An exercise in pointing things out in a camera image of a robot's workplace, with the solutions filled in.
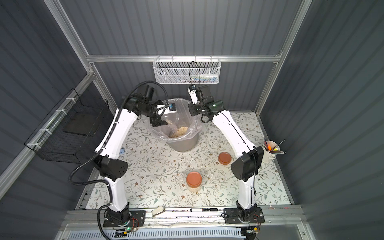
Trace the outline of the oatmeal jar orange lid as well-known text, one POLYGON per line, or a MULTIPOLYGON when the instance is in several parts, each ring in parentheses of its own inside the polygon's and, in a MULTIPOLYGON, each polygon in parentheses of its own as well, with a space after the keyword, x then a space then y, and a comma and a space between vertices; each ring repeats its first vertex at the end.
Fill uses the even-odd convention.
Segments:
POLYGON ((196 171, 188 173, 186 182, 189 191, 192 193, 198 192, 201 189, 202 180, 203 179, 200 173, 196 171))

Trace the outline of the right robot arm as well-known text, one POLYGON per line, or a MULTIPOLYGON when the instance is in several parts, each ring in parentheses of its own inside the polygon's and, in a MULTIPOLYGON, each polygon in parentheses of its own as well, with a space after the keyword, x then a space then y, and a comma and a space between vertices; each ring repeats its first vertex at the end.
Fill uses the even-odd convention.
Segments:
POLYGON ((263 147, 256 147, 233 120, 230 111, 226 110, 221 100, 215 100, 209 86, 188 87, 192 102, 189 104, 191 116, 201 115, 203 123, 212 122, 223 133, 231 145, 236 160, 231 164, 233 175, 239 180, 239 197, 237 215, 240 221, 249 222, 256 214, 255 176, 264 157, 263 147))

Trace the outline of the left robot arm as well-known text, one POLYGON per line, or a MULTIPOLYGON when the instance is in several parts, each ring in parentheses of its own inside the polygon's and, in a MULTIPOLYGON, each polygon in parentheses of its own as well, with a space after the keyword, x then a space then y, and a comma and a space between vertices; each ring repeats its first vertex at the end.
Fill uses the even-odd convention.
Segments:
POLYGON ((165 101, 153 102, 153 94, 154 88, 148 84, 136 87, 117 109, 103 141, 95 149, 98 156, 93 162, 110 195, 109 205, 106 207, 106 220, 118 226, 138 224, 131 216, 129 203, 125 197, 123 178, 128 170, 128 163, 119 160, 129 130, 140 116, 148 117, 154 127, 167 125, 162 116, 175 113, 177 109, 176 104, 170 103, 168 98, 165 101))

